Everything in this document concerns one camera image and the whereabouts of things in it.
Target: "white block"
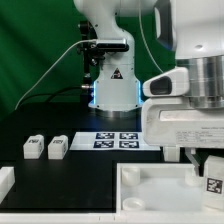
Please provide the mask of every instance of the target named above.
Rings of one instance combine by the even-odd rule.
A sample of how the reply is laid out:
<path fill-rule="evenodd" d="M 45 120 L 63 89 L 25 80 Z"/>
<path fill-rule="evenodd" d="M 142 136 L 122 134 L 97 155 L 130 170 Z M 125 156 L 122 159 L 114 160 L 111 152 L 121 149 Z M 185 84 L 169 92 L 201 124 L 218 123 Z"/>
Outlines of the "white block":
<path fill-rule="evenodd" d="M 2 167 L 0 170 L 0 204 L 15 183 L 13 167 Z"/>
<path fill-rule="evenodd" d="M 39 159 L 44 150 L 42 135 L 30 136 L 23 146 L 24 159 Z"/>
<path fill-rule="evenodd" d="M 224 158 L 209 156 L 205 162 L 203 205 L 224 210 Z"/>
<path fill-rule="evenodd" d="M 54 137 L 48 145 L 49 159 L 63 159 L 68 150 L 68 137 L 65 135 Z"/>

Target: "black table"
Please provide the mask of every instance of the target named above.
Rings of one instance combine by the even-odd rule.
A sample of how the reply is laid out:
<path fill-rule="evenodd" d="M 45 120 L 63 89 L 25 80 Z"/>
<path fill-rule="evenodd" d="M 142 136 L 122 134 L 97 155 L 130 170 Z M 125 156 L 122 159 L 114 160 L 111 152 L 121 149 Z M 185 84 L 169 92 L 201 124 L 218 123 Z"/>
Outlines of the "black table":
<path fill-rule="evenodd" d="M 119 162 L 163 162 L 161 151 L 68 151 L 63 160 L 48 160 L 54 136 L 77 131 L 141 131 L 140 116 L 108 119 L 91 115 L 79 103 L 32 103 L 0 123 L 0 168 L 15 167 L 16 183 L 0 212 L 116 212 L 116 165 Z M 24 160 L 23 144 L 42 134 L 45 150 L 39 160 Z M 187 162 L 181 154 L 181 162 Z"/>

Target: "black cable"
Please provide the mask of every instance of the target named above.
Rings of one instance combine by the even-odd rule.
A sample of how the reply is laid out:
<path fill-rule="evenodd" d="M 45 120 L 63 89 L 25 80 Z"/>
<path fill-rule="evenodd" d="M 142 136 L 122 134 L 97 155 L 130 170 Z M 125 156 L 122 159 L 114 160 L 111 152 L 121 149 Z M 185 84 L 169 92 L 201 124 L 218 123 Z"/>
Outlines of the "black cable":
<path fill-rule="evenodd" d="M 64 93 L 64 92 L 67 92 L 67 91 L 70 91 L 70 90 L 73 90 L 73 89 L 80 89 L 81 90 L 81 87 L 80 86 L 73 86 L 73 87 L 66 87 L 64 89 L 61 89 L 61 90 L 53 93 L 45 102 L 49 103 L 52 99 L 54 99 L 60 93 Z"/>
<path fill-rule="evenodd" d="M 24 98 L 19 104 L 18 104 L 18 108 L 27 100 L 31 99 L 31 98 L 34 98 L 34 97 L 38 97 L 38 96 L 51 96 L 52 94 L 51 93 L 40 93 L 40 94 L 35 94 L 35 95 L 31 95 L 31 96 L 28 96 L 26 98 Z"/>
<path fill-rule="evenodd" d="M 67 92 L 69 90 L 72 90 L 72 89 L 81 89 L 80 87 L 78 86 L 75 86 L 75 87 L 67 87 L 67 88 L 64 88 L 64 89 L 61 89 L 55 93 L 40 93 L 40 94 L 35 94 L 35 95 L 31 95 L 31 96 L 28 96 L 26 98 L 24 98 L 18 105 L 18 108 L 27 100 L 31 99 L 31 98 L 34 98 L 34 97 L 39 97 L 39 96 L 50 96 L 46 102 L 50 102 L 54 97 L 58 96 L 60 93 L 63 93 L 63 92 Z"/>

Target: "green screen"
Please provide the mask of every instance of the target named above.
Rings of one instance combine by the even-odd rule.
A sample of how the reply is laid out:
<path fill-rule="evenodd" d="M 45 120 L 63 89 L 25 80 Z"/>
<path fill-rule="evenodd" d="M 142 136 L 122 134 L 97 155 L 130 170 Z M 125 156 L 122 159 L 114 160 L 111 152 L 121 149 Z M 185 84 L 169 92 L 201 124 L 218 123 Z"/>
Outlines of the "green screen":
<path fill-rule="evenodd" d="M 22 95 L 75 42 L 81 40 L 78 23 L 84 20 L 73 0 L 0 1 L 0 120 L 12 112 Z M 143 27 L 155 60 L 166 71 L 174 67 L 174 54 L 157 43 L 153 15 L 144 16 Z M 136 40 L 135 74 L 141 81 L 160 74 L 148 57 L 140 34 L 138 18 L 117 18 L 120 27 Z M 74 49 L 31 93 L 54 93 L 80 85 L 83 59 Z M 97 69 L 92 69 L 97 77 Z M 79 91 L 68 101 L 79 101 Z M 27 102 L 43 101 L 46 97 Z"/>

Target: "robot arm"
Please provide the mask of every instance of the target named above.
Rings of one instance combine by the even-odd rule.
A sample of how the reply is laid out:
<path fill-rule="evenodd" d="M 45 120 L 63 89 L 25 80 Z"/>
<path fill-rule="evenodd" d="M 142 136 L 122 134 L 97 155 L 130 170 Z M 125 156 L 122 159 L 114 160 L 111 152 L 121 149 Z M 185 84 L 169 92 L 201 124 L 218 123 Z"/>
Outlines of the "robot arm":
<path fill-rule="evenodd" d="M 141 0 L 143 13 L 150 13 L 156 0 Z M 131 34 L 117 26 L 116 16 L 137 16 L 139 0 L 74 0 L 77 9 L 91 22 L 98 44 L 127 42 L 127 52 L 105 54 L 100 75 L 94 83 L 94 100 L 89 107 L 103 116 L 128 117 L 141 108 L 140 83 L 134 74 L 135 42 Z"/>

